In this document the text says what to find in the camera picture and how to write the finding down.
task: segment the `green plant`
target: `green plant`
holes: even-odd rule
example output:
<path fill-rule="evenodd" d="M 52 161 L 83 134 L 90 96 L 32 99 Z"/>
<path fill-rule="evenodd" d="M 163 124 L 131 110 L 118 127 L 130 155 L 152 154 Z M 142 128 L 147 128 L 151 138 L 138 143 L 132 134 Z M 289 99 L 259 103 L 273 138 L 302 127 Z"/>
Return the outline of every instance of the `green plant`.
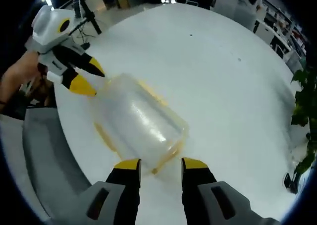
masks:
<path fill-rule="evenodd" d="M 295 110 L 292 116 L 292 125 L 305 126 L 309 123 L 310 133 L 308 139 L 307 153 L 305 158 L 298 163 L 294 173 L 303 174 L 309 169 L 315 160 L 317 152 L 317 71 L 298 70 L 292 81 L 298 81 L 302 90 L 295 95 Z"/>

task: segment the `office desk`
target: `office desk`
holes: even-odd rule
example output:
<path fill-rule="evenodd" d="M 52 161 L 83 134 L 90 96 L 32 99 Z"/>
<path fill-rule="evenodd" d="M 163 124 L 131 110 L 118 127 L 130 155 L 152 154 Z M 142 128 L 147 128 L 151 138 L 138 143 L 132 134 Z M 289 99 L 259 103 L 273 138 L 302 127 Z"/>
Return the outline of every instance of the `office desk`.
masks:
<path fill-rule="evenodd" d="M 300 89 L 283 60 L 251 31 L 212 11 L 166 4 L 131 16 L 91 41 L 108 76 L 145 82 L 189 124 L 179 156 L 204 161 L 263 217 L 281 219 L 294 202 L 288 171 L 289 123 Z M 91 183 L 120 161 L 96 132 L 87 97 L 55 85 L 60 122 Z M 186 224 L 181 161 L 142 177 L 136 224 Z"/>
<path fill-rule="evenodd" d="M 270 26 L 268 26 L 263 21 L 260 21 L 260 20 L 257 20 L 257 21 L 261 22 L 263 25 L 265 25 L 266 29 L 271 31 L 275 35 L 275 37 L 283 44 L 283 46 L 288 50 L 288 52 L 292 50 L 291 47 L 288 45 L 287 41 L 284 38 L 282 38 L 278 33 L 276 33 L 274 31 L 274 29 L 272 29 Z"/>

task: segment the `leaf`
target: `leaf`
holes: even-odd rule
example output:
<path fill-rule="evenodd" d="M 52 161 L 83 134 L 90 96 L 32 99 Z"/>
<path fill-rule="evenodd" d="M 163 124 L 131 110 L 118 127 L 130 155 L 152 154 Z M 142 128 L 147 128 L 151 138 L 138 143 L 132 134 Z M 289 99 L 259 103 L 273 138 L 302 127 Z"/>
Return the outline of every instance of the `leaf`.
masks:
<path fill-rule="evenodd" d="M 304 127 L 308 123 L 308 117 L 305 114 L 303 107 L 299 104 L 296 104 L 296 108 L 294 110 L 291 125 L 301 125 Z"/>
<path fill-rule="evenodd" d="M 312 95 L 312 109 L 314 112 L 312 113 L 311 117 L 314 118 L 317 122 L 317 89 L 315 89 Z"/>
<path fill-rule="evenodd" d="M 306 104 L 306 102 L 307 102 L 307 97 L 308 96 L 309 95 L 307 94 L 307 92 L 305 90 L 296 91 L 296 93 L 295 93 L 295 103 L 297 105 L 304 106 Z"/>
<path fill-rule="evenodd" d="M 307 171 L 314 162 L 315 154 L 313 150 L 308 150 L 306 157 L 298 163 L 298 165 L 295 168 L 294 173 L 303 174 L 305 171 Z"/>
<path fill-rule="evenodd" d="M 310 118 L 309 121 L 310 121 L 311 139 L 317 141 L 317 119 Z"/>
<path fill-rule="evenodd" d="M 292 81 L 298 81 L 299 83 L 301 83 L 301 86 L 303 87 L 305 82 L 306 82 L 306 78 L 307 78 L 307 72 L 304 70 L 298 70 L 294 73 Z"/>
<path fill-rule="evenodd" d="M 312 74 L 307 74 L 307 80 L 305 84 L 305 88 L 313 94 L 315 85 L 316 85 L 316 77 Z"/>
<path fill-rule="evenodd" d="M 307 144 L 307 153 L 313 151 L 315 153 L 317 151 L 317 141 L 309 140 Z"/>

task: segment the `floor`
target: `floor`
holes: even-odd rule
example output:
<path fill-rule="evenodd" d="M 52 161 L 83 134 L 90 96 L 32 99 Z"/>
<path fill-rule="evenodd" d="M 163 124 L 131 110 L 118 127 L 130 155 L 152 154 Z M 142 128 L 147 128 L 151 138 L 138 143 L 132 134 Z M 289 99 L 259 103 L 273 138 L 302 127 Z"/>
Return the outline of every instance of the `floor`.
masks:
<path fill-rule="evenodd" d="M 121 22 L 122 20 L 130 16 L 157 6 L 160 6 L 160 4 L 145 3 L 130 9 L 119 9 L 117 7 L 107 9 L 105 6 L 103 6 L 103 8 L 94 11 L 94 14 L 97 24 L 99 25 L 101 31 L 104 32 L 113 25 Z M 97 33 L 90 22 L 86 23 L 82 28 L 80 28 L 80 30 L 82 34 L 79 30 L 75 31 L 72 34 L 72 38 L 77 44 L 90 42 L 93 38 L 97 36 Z"/>

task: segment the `human hand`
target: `human hand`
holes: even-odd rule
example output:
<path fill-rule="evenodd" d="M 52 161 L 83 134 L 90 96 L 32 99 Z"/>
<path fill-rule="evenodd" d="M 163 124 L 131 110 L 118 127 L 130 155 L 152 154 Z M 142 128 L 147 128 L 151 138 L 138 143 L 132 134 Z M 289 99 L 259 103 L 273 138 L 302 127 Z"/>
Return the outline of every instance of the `human hand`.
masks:
<path fill-rule="evenodd" d="M 39 55 L 37 52 L 29 52 L 13 64 L 9 69 L 9 75 L 14 79 L 17 84 L 25 84 L 36 76 L 40 76 L 38 71 Z"/>

